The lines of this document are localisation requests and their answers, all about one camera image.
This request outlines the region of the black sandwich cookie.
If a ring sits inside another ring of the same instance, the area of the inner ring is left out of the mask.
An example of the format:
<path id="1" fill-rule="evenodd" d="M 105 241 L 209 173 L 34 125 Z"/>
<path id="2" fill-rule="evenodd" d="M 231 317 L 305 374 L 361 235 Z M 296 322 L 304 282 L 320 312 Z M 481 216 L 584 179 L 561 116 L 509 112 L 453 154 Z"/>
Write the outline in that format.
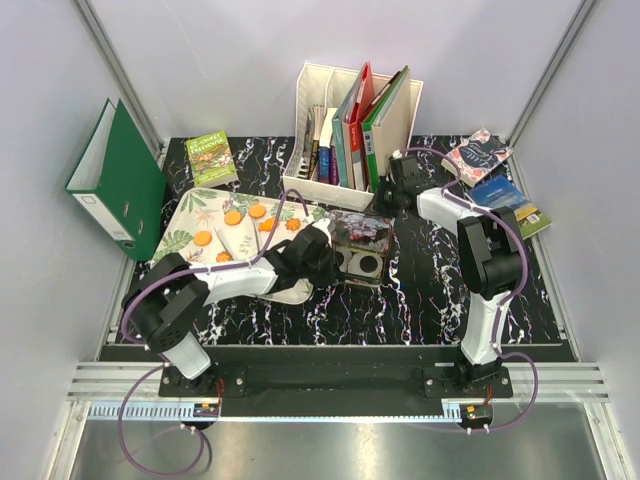
<path id="1" fill-rule="evenodd" d="M 340 270 L 344 269 L 344 265 L 345 265 L 345 257 L 341 252 L 336 252 L 335 253 L 335 259 L 336 259 L 336 265 L 338 266 L 338 268 Z"/>
<path id="2" fill-rule="evenodd" d="M 374 255 L 365 255 L 360 260 L 360 268 L 367 274 L 377 272 L 380 264 L 380 259 Z"/>

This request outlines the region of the gold cookie tin base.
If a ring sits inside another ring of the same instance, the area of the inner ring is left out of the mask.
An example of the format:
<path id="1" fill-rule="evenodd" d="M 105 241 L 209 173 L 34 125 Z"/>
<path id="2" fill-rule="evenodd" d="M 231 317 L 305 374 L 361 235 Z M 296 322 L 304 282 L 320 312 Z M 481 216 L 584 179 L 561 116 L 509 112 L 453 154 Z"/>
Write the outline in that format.
<path id="1" fill-rule="evenodd" d="M 339 247 L 334 250 L 336 276 L 345 283 L 377 286 L 382 281 L 385 259 L 370 251 L 356 251 Z"/>

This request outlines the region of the gold tin lid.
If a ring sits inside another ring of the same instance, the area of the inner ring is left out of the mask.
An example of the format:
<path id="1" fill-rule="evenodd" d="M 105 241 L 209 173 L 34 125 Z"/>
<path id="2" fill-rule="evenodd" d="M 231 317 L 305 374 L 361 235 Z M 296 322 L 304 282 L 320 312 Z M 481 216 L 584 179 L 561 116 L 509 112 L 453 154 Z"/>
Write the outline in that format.
<path id="1" fill-rule="evenodd" d="M 391 221 L 361 212 L 331 210 L 332 243 L 336 247 L 386 255 L 392 238 Z"/>

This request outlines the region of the metal serving tongs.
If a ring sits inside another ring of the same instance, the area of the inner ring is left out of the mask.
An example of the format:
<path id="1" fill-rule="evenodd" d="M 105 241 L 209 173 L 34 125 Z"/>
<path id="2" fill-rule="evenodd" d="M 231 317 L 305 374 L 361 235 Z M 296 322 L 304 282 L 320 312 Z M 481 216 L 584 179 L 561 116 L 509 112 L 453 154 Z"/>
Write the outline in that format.
<path id="1" fill-rule="evenodd" d="M 250 223 L 241 221 L 238 225 L 228 225 L 222 222 L 213 228 L 224 250 L 233 260 L 244 260 L 255 256 L 260 247 L 256 234 Z"/>

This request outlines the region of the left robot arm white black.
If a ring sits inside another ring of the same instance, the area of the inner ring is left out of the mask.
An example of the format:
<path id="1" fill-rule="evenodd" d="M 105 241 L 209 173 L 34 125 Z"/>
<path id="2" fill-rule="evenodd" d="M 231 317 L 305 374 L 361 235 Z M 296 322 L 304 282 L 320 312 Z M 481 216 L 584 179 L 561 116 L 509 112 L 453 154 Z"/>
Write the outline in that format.
<path id="1" fill-rule="evenodd" d="M 178 253 L 162 258 L 129 289 L 122 301 L 121 326 L 133 327 L 142 344 L 178 369 L 181 384 L 196 396 L 215 386 L 212 360 L 191 333 L 204 306 L 238 296 L 264 296 L 307 280 L 324 286 L 332 280 L 332 222 L 313 220 L 293 239 L 265 246 L 241 261 L 189 263 Z"/>

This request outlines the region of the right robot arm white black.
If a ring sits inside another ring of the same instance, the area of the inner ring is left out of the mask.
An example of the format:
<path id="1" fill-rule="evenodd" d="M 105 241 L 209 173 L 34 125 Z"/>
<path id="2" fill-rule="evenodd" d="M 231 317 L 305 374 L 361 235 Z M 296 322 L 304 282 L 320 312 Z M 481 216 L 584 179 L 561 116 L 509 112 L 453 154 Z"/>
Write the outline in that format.
<path id="1" fill-rule="evenodd" d="M 374 211 L 394 217 L 413 211 L 456 235 L 459 268 L 470 292 L 467 327 L 458 347 L 451 382 L 466 396 L 476 396 L 500 377 L 504 355 L 501 334 L 511 300 L 528 277 L 528 260 L 512 209 L 494 210 L 435 187 L 419 159 L 395 151 L 389 172 L 379 179 Z"/>

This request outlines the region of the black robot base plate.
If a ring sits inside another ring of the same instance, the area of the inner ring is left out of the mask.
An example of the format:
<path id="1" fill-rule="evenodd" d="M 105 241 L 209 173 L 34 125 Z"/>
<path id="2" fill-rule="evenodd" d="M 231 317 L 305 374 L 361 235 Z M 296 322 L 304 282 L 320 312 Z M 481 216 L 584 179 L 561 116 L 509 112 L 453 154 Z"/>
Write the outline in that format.
<path id="1" fill-rule="evenodd" d="M 226 419 L 435 416 L 445 399 L 513 396 L 506 369 L 486 388 L 463 386 L 462 358 L 451 346 L 219 346 L 206 351 L 212 359 L 208 371 L 187 380 L 176 368 L 166 368 L 159 394 L 200 400 L 221 394 Z"/>

